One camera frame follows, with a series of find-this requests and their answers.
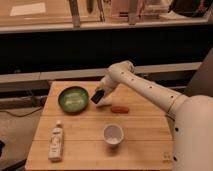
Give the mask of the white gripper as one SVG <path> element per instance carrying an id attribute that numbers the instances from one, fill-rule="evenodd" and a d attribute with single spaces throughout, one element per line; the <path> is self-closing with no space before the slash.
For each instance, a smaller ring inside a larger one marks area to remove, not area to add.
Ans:
<path id="1" fill-rule="evenodd" d="M 117 88 L 117 86 L 118 82 L 114 81 L 109 75 L 106 75 L 99 82 L 95 92 L 100 98 L 106 98 Z"/>

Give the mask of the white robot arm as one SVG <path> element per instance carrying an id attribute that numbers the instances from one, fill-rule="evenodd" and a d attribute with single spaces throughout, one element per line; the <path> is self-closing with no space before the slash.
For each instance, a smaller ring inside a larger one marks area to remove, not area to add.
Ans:
<path id="1" fill-rule="evenodd" d="M 187 96 L 136 76 L 130 61 L 112 64 L 92 101 L 124 84 L 175 119 L 172 171 L 213 171 L 213 97 Z"/>

